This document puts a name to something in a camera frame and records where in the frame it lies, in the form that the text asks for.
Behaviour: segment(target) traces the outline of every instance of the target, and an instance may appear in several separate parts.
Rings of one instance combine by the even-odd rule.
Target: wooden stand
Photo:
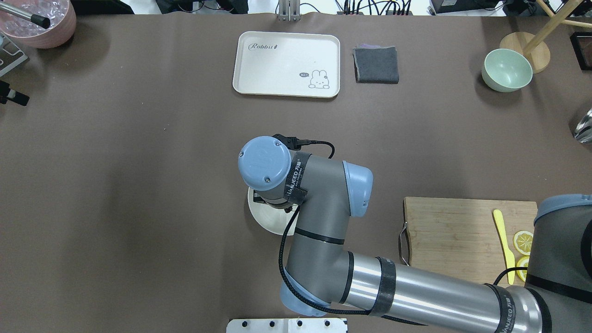
[[[547,68],[551,61],[551,51],[549,51],[549,47],[543,40],[561,23],[572,22],[565,21],[565,18],[567,18],[567,16],[569,16],[571,12],[582,3],[582,1],[583,0],[569,0],[556,15],[551,17],[549,22],[547,22],[543,29],[541,29],[536,35],[517,32],[505,36],[504,39],[501,40],[500,48],[510,49],[520,53],[530,62],[533,73],[542,72]]]

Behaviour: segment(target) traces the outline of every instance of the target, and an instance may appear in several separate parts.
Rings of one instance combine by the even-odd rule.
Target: round blue cap
[[[348,186],[350,215],[362,217],[368,209],[374,176],[370,169],[346,161],[343,161],[343,169]]]
[[[255,191],[268,191],[282,184],[291,162],[288,147],[270,136],[252,139],[239,153],[240,175]]]
[[[292,278],[290,274],[288,274],[288,271],[286,269],[284,269],[284,272],[286,273],[286,277],[288,277],[288,281],[290,281],[290,284],[292,284],[292,287],[294,287],[294,289],[296,289],[296,291],[300,295],[306,297],[308,300],[314,302],[317,305],[324,306],[325,308],[328,308],[331,305],[308,292],[308,290],[306,290],[303,286],[300,285],[300,283],[296,282],[296,280],[294,280],[294,278]],[[327,314],[326,312],[317,310],[312,306],[306,305],[304,302],[299,300],[296,296],[294,296],[294,294],[292,294],[290,289],[288,289],[288,286],[286,286],[286,284],[283,282],[282,287],[279,291],[279,297],[281,298],[282,303],[286,308],[296,313],[300,313],[303,316],[322,317]]]
[[[535,218],[535,224],[543,215],[554,212],[559,209],[592,205],[592,196],[585,194],[563,194],[544,199],[540,203],[539,212]]]

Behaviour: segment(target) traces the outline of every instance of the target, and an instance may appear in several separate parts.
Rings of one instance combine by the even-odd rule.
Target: brown table
[[[548,37],[551,64],[521,91],[480,78],[506,34],[546,21],[80,17],[68,45],[24,47],[31,60],[2,78],[31,101],[0,109],[0,331],[224,332],[232,318],[296,316],[278,296],[279,237],[250,216],[236,166],[260,135],[328,140],[335,158],[372,169],[368,213],[346,241],[366,255],[398,257],[405,196],[589,193],[592,149],[570,124],[592,106],[592,75],[578,67],[572,28]],[[236,93],[247,30],[337,36],[339,95]],[[397,46],[398,85],[355,82],[359,43]],[[348,320],[350,332],[445,332]]]

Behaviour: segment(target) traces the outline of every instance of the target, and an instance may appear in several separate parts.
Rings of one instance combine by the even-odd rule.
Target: mint green bowl
[[[511,92],[530,83],[532,67],[520,53],[509,49],[496,49],[485,57],[481,76],[491,89]]]

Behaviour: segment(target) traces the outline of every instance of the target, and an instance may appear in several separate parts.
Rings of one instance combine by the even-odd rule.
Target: bowl
[[[485,57],[481,76],[491,89],[511,92],[530,83],[532,67],[520,53],[509,49],[497,49]]]
[[[33,14],[49,17],[51,25],[43,29],[22,18],[0,12],[0,30],[18,44],[50,49],[67,42],[76,28],[76,13],[69,0],[5,0]]]

